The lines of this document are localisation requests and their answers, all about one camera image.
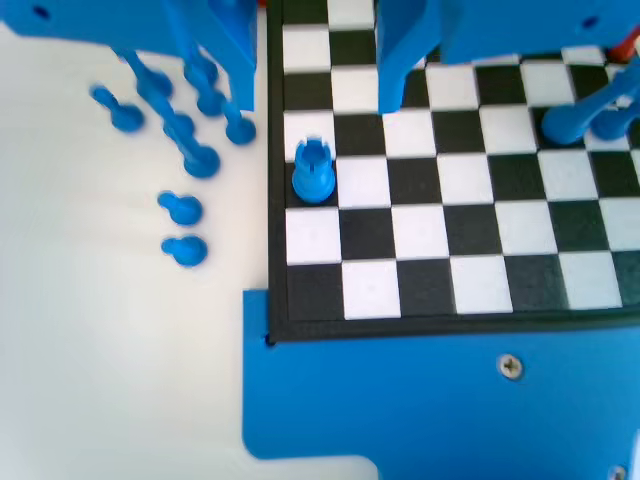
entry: black square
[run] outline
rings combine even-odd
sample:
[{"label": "black square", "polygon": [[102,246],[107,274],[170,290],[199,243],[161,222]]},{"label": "black square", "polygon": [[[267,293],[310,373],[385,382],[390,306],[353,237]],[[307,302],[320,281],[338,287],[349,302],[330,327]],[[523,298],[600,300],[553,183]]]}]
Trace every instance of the black square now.
[{"label": "black square", "polygon": [[476,67],[480,105],[527,103],[519,65]]},{"label": "black square", "polygon": [[569,308],[557,255],[505,257],[514,312]]},{"label": "black square", "polygon": [[613,265],[622,304],[640,305],[640,252],[614,252]]},{"label": "black square", "polygon": [[340,210],[343,260],[394,258],[391,209]]},{"label": "black square", "polygon": [[588,97],[609,84],[604,66],[569,65],[576,100]]},{"label": "black square", "polygon": [[600,197],[640,196],[640,185],[629,152],[590,152]]},{"label": "black square", "polygon": [[441,63],[441,62],[442,62],[442,55],[440,54],[440,47],[438,46],[427,54],[426,63]]},{"label": "black square", "polygon": [[336,155],[384,155],[384,126],[375,114],[335,115]]},{"label": "black square", "polygon": [[538,156],[489,155],[489,171],[495,200],[544,199]]},{"label": "black square", "polygon": [[[336,162],[333,162],[331,165],[333,171],[336,171]],[[338,206],[338,187],[336,184],[336,188],[333,189],[333,193],[329,195],[324,202],[321,203],[307,203],[296,195],[296,192],[293,190],[293,171],[295,170],[294,163],[286,163],[284,166],[284,189],[285,189],[285,207],[286,208],[314,208],[314,207],[337,207]]]},{"label": "black square", "polygon": [[333,110],[331,73],[292,73],[284,76],[284,109]]},{"label": "black square", "polygon": [[283,25],[328,23],[327,0],[282,0]]},{"label": "black square", "polygon": [[404,86],[402,108],[422,108],[429,106],[427,76],[424,70],[411,70]]},{"label": "black square", "polygon": [[289,318],[292,321],[344,319],[342,266],[295,265],[287,267]]},{"label": "black square", "polygon": [[565,150],[572,148],[584,148],[584,140],[580,140],[570,145],[558,145],[557,143],[548,140],[542,132],[542,119],[545,113],[549,111],[549,107],[532,107],[530,108],[533,116],[533,125],[536,132],[536,141],[538,142],[538,148],[540,150]]},{"label": "black square", "polygon": [[402,316],[455,313],[448,259],[397,263]]},{"label": "black square", "polygon": [[636,119],[627,132],[627,138],[629,139],[629,145],[631,148],[640,148],[640,122]]},{"label": "black square", "polygon": [[559,60],[559,61],[563,61],[562,52],[525,54],[525,55],[521,55],[520,56],[520,60],[522,62],[527,61],[527,60],[543,60],[543,61]]},{"label": "black square", "polygon": [[550,202],[549,212],[560,252],[609,249],[597,200]]},{"label": "black square", "polygon": [[493,205],[445,206],[444,220],[451,255],[501,253],[498,220]]},{"label": "black square", "polygon": [[375,65],[373,30],[330,31],[331,65]]},{"label": "black square", "polygon": [[485,151],[478,110],[432,112],[431,116],[438,153]]},{"label": "black square", "polygon": [[441,203],[435,158],[387,160],[391,204]]}]

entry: blue chess piece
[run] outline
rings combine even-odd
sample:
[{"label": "blue chess piece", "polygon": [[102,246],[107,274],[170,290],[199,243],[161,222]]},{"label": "blue chess piece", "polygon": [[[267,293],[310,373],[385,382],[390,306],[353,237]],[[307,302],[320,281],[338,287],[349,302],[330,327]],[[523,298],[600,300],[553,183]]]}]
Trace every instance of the blue chess piece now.
[{"label": "blue chess piece", "polygon": [[584,136],[595,117],[622,95],[640,87],[640,64],[632,63],[606,87],[575,105],[551,108],[542,119],[542,132],[552,142],[569,145]]},{"label": "blue chess piece", "polygon": [[125,133],[137,132],[144,125],[144,115],[132,104],[120,104],[116,97],[102,85],[94,85],[89,90],[91,98],[111,112],[111,124]]},{"label": "blue chess piece", "polygon": [[244,118],[238,107],[225,101],[222,112],[227,119],[227,138],[236,145],[246,145],[256,138],[256,126],[248,118]]},{"label": "blue chess piece", "polygon": [[640,118],[640,100],[628,108],[600,112],[591,123],[591,131],[601,140],[613,141],[626,135],[631,123]]},{"label": "blue chess piece", "polygon": [[158,195],[158,204],[169,211],[171,220],[178,225],[190,227],[202,218],[202,204],[191,196],[178,196],[173,192],[162,192]]},{"label": "blue chess piece", "polygon": [[200,237],[187,235],[182,238],[167,238],[162,242],[162,251],[173,256],[183,267],[195,267],[207,258],[207,244]]},{"label": "blue chess piece", "polygon": [[127,62],[129,67],[131,67],[131,70],[133,70],[138,81],[138,93],[140,93],[140,82],[144,81],[153,85],[165,98],[171,97],[173,94],[173,85],[167,75],[156,70],[151,70],[142,63],[138,54],[133,50],[114,48],[113,51],[118,57]]},{"label": "blue chess piece", "polygon": [[193,136],[176,130],[172,124],[165,123],[164,129],[184,156],[184,169],[189,175],[209,178],[220,170],[220,157],[213,148],[200,145]]},{"label": "blue chess piece", "polygon": [[336,187],[336,174],[329,146],[309,138],[296,149],[293,190],[307,203],[324,202]]},{"label": "blue chess piece", "polygon": [[192,51],[189,61],[184,64],[184,78],[194,87],[198,79],[194,77],[194,71],[202,72],[207,79],[207,84],[215,85],[218,81],[218,67],[198,51]]}]

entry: blue plastic base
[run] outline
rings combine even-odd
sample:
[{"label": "blue plastic base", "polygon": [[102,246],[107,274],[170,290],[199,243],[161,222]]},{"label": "blue plastic base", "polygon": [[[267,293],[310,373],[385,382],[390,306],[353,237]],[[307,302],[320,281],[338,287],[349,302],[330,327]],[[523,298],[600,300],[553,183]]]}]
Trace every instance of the blue plastic base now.
[{"label": "blue plastic base", "polygon": [[201,147],[197,161],[184,159],[184,169],[195,178],[213,177],[220,170],[220,157],[211,147]]},{"label": "blue plastic base", "polygon": [[[640,428],[640,328],[279,343],[244,294],[243,437],[263,459],[362,455],[384,480],[603,480]],[[519,382],[497,359],[522,360]]]}]

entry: white square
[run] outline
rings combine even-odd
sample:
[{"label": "white square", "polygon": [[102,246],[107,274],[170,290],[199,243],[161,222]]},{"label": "white square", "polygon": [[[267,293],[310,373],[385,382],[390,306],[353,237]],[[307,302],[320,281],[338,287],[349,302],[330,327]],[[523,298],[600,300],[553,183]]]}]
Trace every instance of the white square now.
[{"label": "white square", "polygon": [[549,200],[598,198],[589,155],[580,150],[540,152],[540,171]]},{"label": "white square", "polygon": [[440,205],[402,205],[391,209],[396,258],[449,256],[444,211]]},{"label": "white square", "polygon": [[640,250],[640,199],[602,199],[600,211],[611,250]]},{"label": "white square", "polygon": [[334,67],[331,89],[336,113],[378,112],[378,70],[375,66]]},{"label": "white square", "polygon": [[563,63],[525,63],[520,67],[527,103],[546,107],[573,103],[569,71]]},{"label": "white square", "polygon": [[329,29],[311,25],[282,27],[282,66],[285,73],[328,72]]},{"label": "white square", "polygon": [[340,220],[335,207],[286,210],[287,264],[340,263]]},{"label": "white square", "polygon": [[502,256],[452,257],[451,276],[458,313],[513,311]]},{"label": "white square", "polygon": [[562,58],[572,65],[604,65],[604,55],[598,47],[570,47],[562,49]]},{"label": "white square", "polygon": [[560,266],[569,308],[588,310],[622,305],[609,252],[561,253]]},{"label": "white square", "polygon": [[470,65],[427,65],[429,105],[436,110],[478,108],[476,77]]},{"label": "white square", "polygon": [[438,155],[438,175],[445,205],[492,203],[487,156],[481,153]]},{"label": "white square", "polygon": [[497,57],[483,58],[480,60],[474,60],[473,65],[518,65],[520,63],[520,56],[512,53],[509,55],[499,55]]},{"label": "white square", "polygon": [[404,109],[382,117],[389,158],[434,157],[433,121],[427,109]]},{"label": "white square", "polygon": [[629,140],[626,136],[613,141],[600,140],[591,130],[585,134],[584,144],[591,152],[626,152],[629,150]]},{"label": "white square", "polygon": [[640,150],[633,150],[631,152],[631,158],[633,158],[633,164],[636,166],[636,174],[638,175],[638,182],[640,182]]},{"label": "white square", "polygon": [[537,150],[527,107],[480,107],[487,153],[529,153]]},{"label": "white square", "polygon": [[547,202],[496,202],[496,216],[505,255],[558,251]]},{"label": "white square", "polygon": [[327,0],[331,30],[373,28],[372,0]]},{"label": "white square", "polygon": [[389,207],[389,173],[385,157],[338,157],[340,208]]},{"label": "white square", "polygon": [[395,260],[342,264],[344,318],[400,317],[400,293]]},{"label": "white square", "polygon": [[336,156],[333,112],[284,112],[284,158],[293,162],[298,144],[308,137],[321,138],[329,145],[331,155]]}]

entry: white table surface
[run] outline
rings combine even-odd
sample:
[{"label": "white table surface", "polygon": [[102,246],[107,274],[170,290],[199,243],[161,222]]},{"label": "white table surface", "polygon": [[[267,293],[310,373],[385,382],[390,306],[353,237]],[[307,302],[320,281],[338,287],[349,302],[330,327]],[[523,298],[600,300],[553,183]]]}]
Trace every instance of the white table surface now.
[{"label": "white table surface", "polygon": [[[180,62],[145,56],[220,154],[206,181],[184,172],[110,50],[0,25],[0,479],[377,478],[363,458],[264,462],[242,444],[241,294],[267,287],[261,15],[249,147],[197,111]],[[143,132],[111,127],[96,81],[143,107]],[[205,206],[196,269],[160,251],[186,233],[156,204],[164,189]]]}]

